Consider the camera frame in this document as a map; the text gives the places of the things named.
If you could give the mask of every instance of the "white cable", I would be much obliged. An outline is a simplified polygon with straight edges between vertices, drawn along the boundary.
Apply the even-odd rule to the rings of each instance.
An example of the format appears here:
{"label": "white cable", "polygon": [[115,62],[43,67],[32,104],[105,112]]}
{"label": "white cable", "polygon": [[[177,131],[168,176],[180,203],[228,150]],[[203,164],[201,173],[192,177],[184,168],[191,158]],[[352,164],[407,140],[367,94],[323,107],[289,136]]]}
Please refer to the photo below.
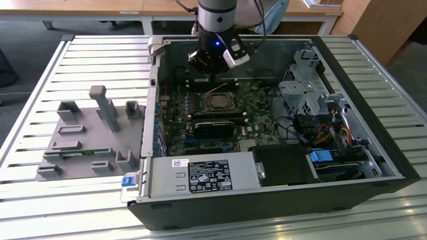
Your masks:
{"label": "white cable", "polygon": [[0,93],[0,96],[5,96],[5,95],[17,95],[17,94],[32,94],[32,92],[11,92],[11,93]]}
{"label": "white cable", "polygon": [[219,85],[219,87],[213,88],[211,91],[208,91],[204,95],[209,94],[211,92],[213,92],[216,89],[219,89],[221,86],[227,85],[228,82],[225,82],[224,84]]}

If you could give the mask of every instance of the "green circuit board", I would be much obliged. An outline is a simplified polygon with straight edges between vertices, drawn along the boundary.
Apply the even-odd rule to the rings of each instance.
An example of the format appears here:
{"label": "green circuit board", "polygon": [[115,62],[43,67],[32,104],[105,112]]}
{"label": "green circuit board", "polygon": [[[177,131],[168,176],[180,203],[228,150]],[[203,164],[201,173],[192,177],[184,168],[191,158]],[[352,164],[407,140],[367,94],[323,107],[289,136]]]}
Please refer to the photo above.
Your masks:
{"label": "green circuit board", "polygon": [[[239,80],[237,83],[239,88],[233,92],[221,92],[219,88],[215,93],[188,93],[181,86],[177,86],[176,90],[164,96],[160,103],[163,105],[167,156],[247,151],[239,146],[240,140],[255,140],[257,146],[280,144],[281,138],[268,109],[272,88],[259,86],[252,79]],[[188,114],[205,114],[208,111],[245,113],[247,120],[235,125],[231,137],[195,139],[195,123],[187,121]]]}

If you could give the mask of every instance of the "blue latch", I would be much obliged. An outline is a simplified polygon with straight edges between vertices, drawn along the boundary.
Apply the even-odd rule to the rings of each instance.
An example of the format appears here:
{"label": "blue latch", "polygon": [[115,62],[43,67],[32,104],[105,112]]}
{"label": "blue latch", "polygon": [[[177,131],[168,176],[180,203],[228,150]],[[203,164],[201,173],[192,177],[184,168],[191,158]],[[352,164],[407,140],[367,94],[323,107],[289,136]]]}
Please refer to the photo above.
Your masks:
{"label": "blue latch", "polygon": [[135,176],[124,176],[121,178],[121,187],[131,187],[136,185]]}
{"label": "blue latch", "polygon": [[328,150],[312,151],[312,153],[309,153],[309,158],[312,162],[333,161],[332,155]]}

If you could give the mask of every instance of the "yellow wire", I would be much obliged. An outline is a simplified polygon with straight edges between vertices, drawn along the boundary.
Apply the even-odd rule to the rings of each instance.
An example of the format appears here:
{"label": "yellow wire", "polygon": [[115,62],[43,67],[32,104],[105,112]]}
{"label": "yellow wire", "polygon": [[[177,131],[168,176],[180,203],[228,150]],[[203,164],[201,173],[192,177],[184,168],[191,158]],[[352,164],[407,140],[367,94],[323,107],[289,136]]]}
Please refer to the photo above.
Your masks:
{"label": "yellow wire", "polygon": [[349,135],[349,131],[348,131],[348,129],[347,129],[347,128],[344,128],[344,127],[341,127],[340,129],[345,131],[345,134],[347,134],[347,141],[351,141],[351,135]]}
{"label": "yellow wire", "polygon": [[325,141],[331,137],[331,133],[328,133],[313,145],[317,145],[323,141]]}

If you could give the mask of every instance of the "metal slatted table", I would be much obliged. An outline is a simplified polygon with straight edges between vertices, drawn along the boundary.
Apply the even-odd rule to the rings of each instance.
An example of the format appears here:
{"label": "metal slatted table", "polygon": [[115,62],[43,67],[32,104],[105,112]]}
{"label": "metal slatted table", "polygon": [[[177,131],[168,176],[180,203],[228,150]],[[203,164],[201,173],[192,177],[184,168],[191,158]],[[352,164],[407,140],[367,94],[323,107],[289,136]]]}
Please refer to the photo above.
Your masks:
{"label": "metal slatted table", "polygon": [[[36,182],[61,100],[95,107],[91,85],[105,85],[116,106],[145,104],[148,36],[76,36],[61,41],[0,150],[0,239],[400,239],[427,234],[427,117],[359,41],[323,40],[421,176],[353,209],[156,231],[120,202],[120,176]],[[333,78],[327,76],[336,92]],[[128,191],[127,197],[136,196]]]}

